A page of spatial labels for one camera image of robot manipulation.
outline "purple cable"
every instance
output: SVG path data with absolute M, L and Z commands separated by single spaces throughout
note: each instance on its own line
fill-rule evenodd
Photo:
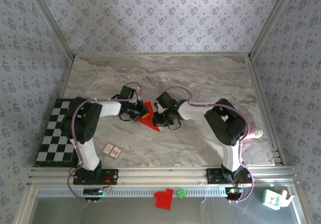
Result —
M 244 116 L 243 113 L 241 113 L 240 111 L 238 111 L 237 109 L 233 108 L 233 107 L 230 107 L 230 106 L 227 106 L 227 105 L 224 105 L 224 104 L 218 104 L 218 103 L 210 103 L 210 104 L 197 104 L 197 103 L 191 103 L 191 99 L 193 97 L 192 93 L 184 88 L 184 87 L 181 87 L 181 86 L 172 86 L 172 87 L 168 87 L 166 88 L 162 93 L 166 92 L 167 90 L 169 89 L 172 89 L 172 88 L 180 88 L 180 89 L 183 89 L 185 90 L 186 92 L 189 93 L 190 97 L 187 99 L 187 102 L 189 103 L 190 106 L 194 106 L 194 107 L 223 107 L 223 108 L 227 108 L 229 110 L 232 110 L 234 111 L 235 113 L 237 113 L 239 116 L 241 116 L 241 118 L 244 120 L 245 122 L 245 125 L 246 125 L 246 133 L 245 135 L 243 135 L 240 140 L 239 140 L 239 161 L 240 161 L 240 165 L 245 168 L 251 175 L 251 180 L 252 180 L 252 186 L 251 186 L 251 190 L 250 192 L 243 198 L 243 199 L 239 199 L 237 200 L 237 202 L 239 201 L 244 201 L 246 200 L 253 192 L 253 189 L 254 189 L 254 178 L 253 178 L 253 174 L 251 172 L 251 170 L 242 163 L 242 141 L 244 140 L 244 138 L 249 134 L 250 132 L 250 123 L 249 121 L 247 120 L 247 118 Z
M 113 99 L 113 98 L 109 98 L 109 99 L 87 99 L 85 101 L 83 101 L 81 104 L 79 104 L 79 106 L 76 108 L 75 110 L 75 113 L 74 115 L 72 116 L 72 119 L 71 119 L 71 134 L 72 134 L 72 138 L 75 142 L 75 149 L 76 149 L 76 152 L 77 152 L 77 155 L 79 157 L 79 162 L 80 162 L 80 165 L 77 169 L 75 169 L 74 171 L 72 171 L 69 176 L 68 176 L 68 179 L 67 179 L 67 185 L 68 185 L 68 188 L 69 190 L 71 191 L 71 193 L 77 197 L 78 199 L 81 199 L 81 200 L 86 200 L 85 198 L 82 198 L 80 196 L 78 196 L 71 188 L 70 186 L 70 183 L 69 183 L 69 180 L 70 180 L 70 177 L 72 176 L 73 173 L 75 173 L 77 170 L 80 170 L 81 167 L 82 167 L 82 163 L 84 161 L 84 158 L 83 158 L 83 155 L 82 153 L 78 150 L 78 141 L 76 139 L 76 134 L 75 134 L 75 121 L 76 121 L 76 117 L 77 117 L 77 113 L 78 111 L 81 109 L 81 107 L 83 107 L 86 103 L 88 102 L 110 102 L 110 101 L 113 101 L 113 102 L 122 102 L 122 101 L 132 101 L 132 100 L 135 100 L 137 98 L 139 98 L 139 96 L 141 95 L 141 91 L 142 91 L 142 88 L 141 88 L 141 85 L 138 83 L 138 82 L 129 82 L 127 83 L 125 86 L 128 86 L 130 84 L 136 84 L 138 85 L 139 87 L 139 93 L 137 94 L 137 96 L 135 97 L 132 97 L 132 98 L 128 98 L 128 99 Z

